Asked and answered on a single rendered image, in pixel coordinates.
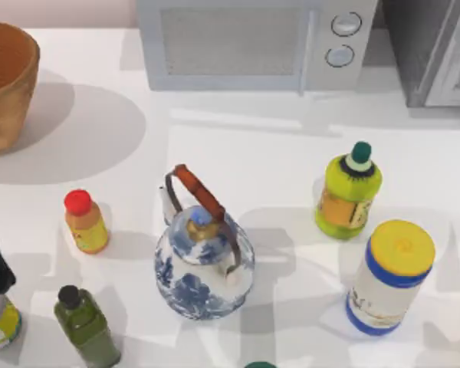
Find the blue and white teapot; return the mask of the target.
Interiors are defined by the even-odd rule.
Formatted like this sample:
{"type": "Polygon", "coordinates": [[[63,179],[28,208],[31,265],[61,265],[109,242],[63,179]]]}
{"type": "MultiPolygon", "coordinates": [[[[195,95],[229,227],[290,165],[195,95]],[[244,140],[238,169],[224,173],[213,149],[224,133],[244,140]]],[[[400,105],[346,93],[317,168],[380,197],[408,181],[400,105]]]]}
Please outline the blue and white teapot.
{"type": "Polygon", "coordinates": [[[239,309],[254,283],[255,250],[242,227],[186,165],[159,188],[166,229],[156,244],[156,286],[177,314],[215,320],[239,309]]]}

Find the lime green bottle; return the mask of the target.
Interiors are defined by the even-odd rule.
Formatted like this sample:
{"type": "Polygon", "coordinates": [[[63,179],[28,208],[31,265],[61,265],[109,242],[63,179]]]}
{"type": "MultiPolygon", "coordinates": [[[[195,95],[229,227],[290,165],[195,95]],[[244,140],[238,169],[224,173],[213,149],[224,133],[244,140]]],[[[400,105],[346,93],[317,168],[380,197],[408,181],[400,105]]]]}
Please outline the lime green bottle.
{"type": "Polygon", "coordinates": [[[349,153],[333,158],[327,165],[314,216],[324,234],[347,240],[364,229],[383,182],[383,174],[371,154],[371,145],[358,141],[349,153]]]}

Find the pale microwave oven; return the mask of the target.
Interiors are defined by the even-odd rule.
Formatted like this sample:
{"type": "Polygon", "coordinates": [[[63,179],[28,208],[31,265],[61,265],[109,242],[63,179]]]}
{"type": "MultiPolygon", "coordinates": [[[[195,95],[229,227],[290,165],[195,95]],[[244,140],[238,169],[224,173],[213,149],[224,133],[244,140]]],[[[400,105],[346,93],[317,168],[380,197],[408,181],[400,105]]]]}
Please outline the pale microwave oven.
{"type": "Polygon", "coordinates": [[[378,0],[136,0],[144,64],[152,90],[295,91],[307,18],[314,12],[308,91],[350,90],[363,66],[378,0]],[[360,30],[339,37],[336,15],[356,12],[360,30]],[[355,52],[342,68],[331,48],[355,52]]]}

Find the orange bottle with red cap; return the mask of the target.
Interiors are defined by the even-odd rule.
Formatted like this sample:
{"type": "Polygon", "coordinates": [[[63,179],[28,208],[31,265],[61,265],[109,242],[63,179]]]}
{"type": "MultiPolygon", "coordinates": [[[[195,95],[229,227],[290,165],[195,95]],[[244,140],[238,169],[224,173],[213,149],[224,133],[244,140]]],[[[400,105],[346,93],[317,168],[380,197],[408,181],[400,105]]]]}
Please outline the orange bottle with red cap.
{"type": "Polygon", "coordinates": [[[109,233],[100,207],[84,189],[70,191],[64,197],[65,221],[77,248],[96,254],[107,246],[109,233]]]}

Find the round microwave knob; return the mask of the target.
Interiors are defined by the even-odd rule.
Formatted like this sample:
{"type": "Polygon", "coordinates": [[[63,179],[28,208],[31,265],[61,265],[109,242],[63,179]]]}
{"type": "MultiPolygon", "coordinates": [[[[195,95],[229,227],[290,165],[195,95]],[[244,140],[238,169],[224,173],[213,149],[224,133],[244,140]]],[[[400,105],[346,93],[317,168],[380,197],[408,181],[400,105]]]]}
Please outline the round microwave knob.
{"type": "Polygon", "coordinates": [[[350,37],[360,30],[362,23],[362,18],[356,12],[351,11],[336,15],[331,22],[331,29],[339,37],[350,37]]]}
{"type": "Polygon", "coordinates": [[[354,50],[346,44],[329,49],[325,55],[327,64],[334,68],[346,67],[353,62],[354,58],[354,50]]]}

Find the white canister with yellow lid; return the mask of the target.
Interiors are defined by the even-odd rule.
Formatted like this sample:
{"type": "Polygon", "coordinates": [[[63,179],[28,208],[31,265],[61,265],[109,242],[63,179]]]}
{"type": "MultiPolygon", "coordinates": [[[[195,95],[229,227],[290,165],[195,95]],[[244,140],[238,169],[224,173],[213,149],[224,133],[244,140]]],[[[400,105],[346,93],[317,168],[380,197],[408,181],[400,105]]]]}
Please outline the white canister with yellow lid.
{"type": "Polygon", "coordinates": [[[359,331],[370,336],[393,332],[432,270],[435,244],[419,225],[393,219],[369,237],[345,310],[359,331]]]}

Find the dark green bottle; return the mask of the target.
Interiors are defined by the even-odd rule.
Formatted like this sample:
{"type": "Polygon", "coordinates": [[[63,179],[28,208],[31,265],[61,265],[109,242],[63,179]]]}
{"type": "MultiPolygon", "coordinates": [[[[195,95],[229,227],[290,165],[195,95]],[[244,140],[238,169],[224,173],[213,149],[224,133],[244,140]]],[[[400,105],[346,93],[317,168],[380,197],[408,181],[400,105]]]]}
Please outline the dark green bottle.
{"type": "Polygon", "coordinates": [[[121,352],[107,319],[89,291],[72,284],[63,286],[54,314],[87,368],[112,368],[120,362],[121,352]]]}

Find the woven brown basket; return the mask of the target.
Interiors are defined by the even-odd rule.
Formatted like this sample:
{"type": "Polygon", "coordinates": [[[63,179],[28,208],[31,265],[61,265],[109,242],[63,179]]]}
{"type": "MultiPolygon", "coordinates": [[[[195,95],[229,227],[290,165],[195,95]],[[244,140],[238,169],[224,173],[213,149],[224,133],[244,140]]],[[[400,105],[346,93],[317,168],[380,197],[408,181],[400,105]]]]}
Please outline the woven brown basket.
{"type": "Polygon", "coordinates": [[[29,33],[0,22],[0,152],[18,140],[38,79],[40,47],[29,33]]]}

